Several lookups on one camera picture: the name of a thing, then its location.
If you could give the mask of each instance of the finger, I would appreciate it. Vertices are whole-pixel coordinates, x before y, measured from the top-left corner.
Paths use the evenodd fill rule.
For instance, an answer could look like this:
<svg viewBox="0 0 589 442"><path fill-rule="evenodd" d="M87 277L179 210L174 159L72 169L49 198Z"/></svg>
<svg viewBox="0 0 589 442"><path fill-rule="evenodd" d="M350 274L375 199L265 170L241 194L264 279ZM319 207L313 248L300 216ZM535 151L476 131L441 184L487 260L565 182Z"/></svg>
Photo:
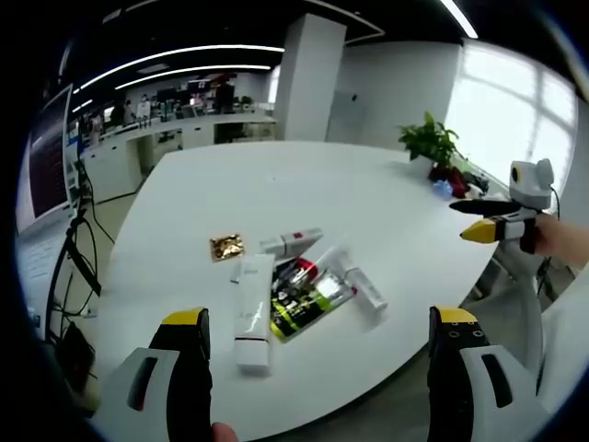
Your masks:
<svg viewBox="0 0 589 442"><path fill-rule="evenodd" d="M213 424L213 440L214 442L239 442L233 428L222 422Z"/></svg>

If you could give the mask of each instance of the white pillar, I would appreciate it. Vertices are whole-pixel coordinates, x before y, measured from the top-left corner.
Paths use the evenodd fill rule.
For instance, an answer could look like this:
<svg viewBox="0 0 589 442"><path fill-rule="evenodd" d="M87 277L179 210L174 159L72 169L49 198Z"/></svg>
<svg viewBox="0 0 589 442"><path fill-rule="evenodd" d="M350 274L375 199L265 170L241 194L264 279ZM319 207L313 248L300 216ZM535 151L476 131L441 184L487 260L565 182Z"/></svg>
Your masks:
<svg viewBox="0 0 589 442"><path fill-rule="evenodd" d="M325 141L345 34L311 14L288 29L274 105L279 139Z"/></svg>

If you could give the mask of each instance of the human hand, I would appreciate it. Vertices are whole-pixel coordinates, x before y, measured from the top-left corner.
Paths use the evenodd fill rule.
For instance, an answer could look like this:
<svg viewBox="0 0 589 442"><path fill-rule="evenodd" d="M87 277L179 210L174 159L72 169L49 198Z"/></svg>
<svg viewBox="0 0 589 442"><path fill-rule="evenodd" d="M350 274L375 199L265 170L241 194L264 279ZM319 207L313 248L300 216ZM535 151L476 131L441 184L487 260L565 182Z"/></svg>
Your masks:
<svg viewBox="0 0 589 442"><path fill-rule="evenodd" d="M215 422L212 425L214 442L239 442L236 432L227 424Z"/></svg>
<svg viewBox="0 0 589 442"><path fill-rule="evenodd" d="M589 229L572 226L552 215L536 217L536 253L554 256L582 269L589 262Z"/></svg>

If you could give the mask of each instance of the black ceiling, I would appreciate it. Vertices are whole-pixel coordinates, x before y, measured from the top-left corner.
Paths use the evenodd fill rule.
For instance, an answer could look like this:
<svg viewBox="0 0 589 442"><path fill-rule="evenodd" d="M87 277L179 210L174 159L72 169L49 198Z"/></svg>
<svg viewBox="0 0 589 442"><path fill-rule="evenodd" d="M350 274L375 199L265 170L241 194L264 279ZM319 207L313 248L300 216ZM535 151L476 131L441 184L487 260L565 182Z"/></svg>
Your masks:
<svg viewBox="0 0 589 442"><path fill-rule="evenodd" d="M75 86L109 69L158 52L207 44L258 44L283 47L288 26L306 12L337 20L348 26L347 40L374 33L365 24L325 6L304 0L249 0L180 2L159 0L126 11L132 1L89 2L72 23L72 52L64 73ZM460 43L463 30L438 0L329 0L356 13L386 34L358 41L445 41ZM558 46L538 19L538 5L514 0L455 0L481 41L510 48L547 64L572 78ZM106 23L103 18L121 8ZM574 6L544 6L580 46L581 11ZM78 100L107 98L115 86L137 79L137 69L165 63L169 69L208 64L268 64L280 62L278 52L203 51L172 55L130 67L98 81L82 91Z"/></svg>

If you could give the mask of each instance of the gold packet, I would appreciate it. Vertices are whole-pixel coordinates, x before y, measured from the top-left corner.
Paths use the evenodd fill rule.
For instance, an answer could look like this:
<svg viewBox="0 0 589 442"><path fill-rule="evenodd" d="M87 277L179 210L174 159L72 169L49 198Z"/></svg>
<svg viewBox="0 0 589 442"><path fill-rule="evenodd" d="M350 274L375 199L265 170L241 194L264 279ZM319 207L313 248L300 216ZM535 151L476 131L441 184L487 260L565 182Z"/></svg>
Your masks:
<svg viewBox="0 0 589 442"><path fill-rule="evenodd" d="M213 262L228 260L244 252L243 241L237 233L221 238L211 238L210 241Z"/></svg>

